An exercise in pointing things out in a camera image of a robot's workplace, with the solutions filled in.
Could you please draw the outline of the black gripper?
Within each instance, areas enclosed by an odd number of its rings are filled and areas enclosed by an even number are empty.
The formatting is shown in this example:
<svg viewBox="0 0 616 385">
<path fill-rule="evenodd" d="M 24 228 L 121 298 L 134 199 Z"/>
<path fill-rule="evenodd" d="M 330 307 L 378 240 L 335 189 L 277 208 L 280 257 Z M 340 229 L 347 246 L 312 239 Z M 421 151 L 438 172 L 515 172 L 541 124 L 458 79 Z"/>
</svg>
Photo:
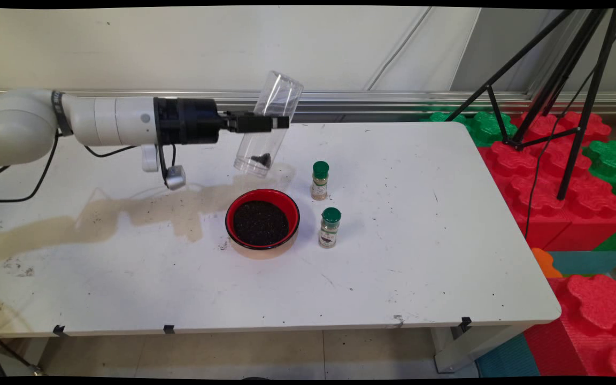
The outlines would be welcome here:
<svg viewBox="0 0 616 385">
<path fill-rule="evenodd" d="M 289 116 L 260 116 L 252 112 L 219 114 L 212 98 L 161 98 L 153 100 L 156 145 L 216 144 L 220 130 L 268 133 L 288 129 Z"/>
</svg>

